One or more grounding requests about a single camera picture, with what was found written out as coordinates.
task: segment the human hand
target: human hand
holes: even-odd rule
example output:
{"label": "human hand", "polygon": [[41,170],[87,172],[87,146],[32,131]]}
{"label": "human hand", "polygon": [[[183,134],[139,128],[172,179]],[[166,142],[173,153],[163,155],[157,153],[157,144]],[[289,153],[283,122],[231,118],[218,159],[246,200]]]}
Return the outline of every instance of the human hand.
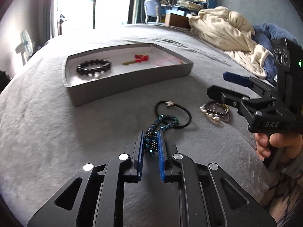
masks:
{"label": "human hand", "polygon": [[272,134],[269,139],[266,134],[256,133],[255,140],[257,142],[256,152],[261,161],[271,154],[269,148],[266,147],[268,143],[276,148],[285,147],[279,160],[282,163],[290,163],[301,152],[303,145],[302,135],[297,133]]}

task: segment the bed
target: bed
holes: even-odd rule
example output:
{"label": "bed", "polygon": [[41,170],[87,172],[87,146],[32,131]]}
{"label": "bed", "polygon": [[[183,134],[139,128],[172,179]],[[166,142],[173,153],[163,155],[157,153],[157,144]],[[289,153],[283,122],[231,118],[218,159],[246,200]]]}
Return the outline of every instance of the bed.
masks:
{"label": "bed", "polygon": [[[133,43],[155,43],[187,57],[194,62],[191,74],[74,107],[62,81],[65,58]],[[231,109],[231,121],[217,127],[199,110],[213,84],[257,97],[225,82],[225,71],[251,76],[223,51],[187,30],[168,26],[107,27],[48,41],[0,95],[0,194],[5,203],[26,226],[84,164],[107,162],[135,142],[138,132],[155,120],[154,106],[160,100],[171,100],[192,114],[192,123],[170,130],[166,140],[197,163],[217,162],[260,201],[276,174],[257,157],[246,120]],[[184,114],[176,115],[185,121]],[[178,215],[177,185],[163,184],[158,159],[145,156],[141,182],[125,186],[124,226],[179,226]]]}

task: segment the wallpaper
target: wallpaper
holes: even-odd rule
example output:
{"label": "wallpaper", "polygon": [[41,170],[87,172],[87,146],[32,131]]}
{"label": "wallpaper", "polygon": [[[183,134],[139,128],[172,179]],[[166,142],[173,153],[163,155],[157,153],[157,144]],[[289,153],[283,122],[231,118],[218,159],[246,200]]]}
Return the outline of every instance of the wallpaper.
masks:
{"label": "wallpaper", "polygon": [[217,0],[218,5],[242,13],[252,25],[274,23],[303,45],[303,22],[289,0]]}

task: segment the shallow open box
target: shallow open box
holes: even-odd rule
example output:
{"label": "shallow open box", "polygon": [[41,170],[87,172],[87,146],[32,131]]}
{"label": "shallow open box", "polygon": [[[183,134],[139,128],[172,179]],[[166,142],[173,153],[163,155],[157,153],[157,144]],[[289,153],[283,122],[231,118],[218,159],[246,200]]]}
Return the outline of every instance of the shallow open box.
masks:
{"label": "shallow open box", "polygon": [[[149,60],[122,65],[133,61],[135,54],[148,54]],[[97,80],[93,80],[93,76],[77,73],[79,64],[96,59],[110,61],[111,69],[101,74]],[[186,76],[190,74],[192,66],[192,61],[156,44],[118,45],[67,57],[63,65],[63,83],[73,104],[78,106],[121,91]]]}

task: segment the beige blanket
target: beige blanket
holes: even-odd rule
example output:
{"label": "beige blanket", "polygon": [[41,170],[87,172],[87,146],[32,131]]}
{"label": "beige blanket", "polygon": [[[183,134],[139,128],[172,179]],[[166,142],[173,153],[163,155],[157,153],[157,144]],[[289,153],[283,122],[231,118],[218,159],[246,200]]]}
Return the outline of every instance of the beige blanket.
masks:
{"label": "beige blanket", "polygon": [[198,16],[189,18],[191,32],[222,49],[235,62],[262,79],[266,57],[271,54],[251,39],[254,28],[240,13],[226,7],[200,10]]}

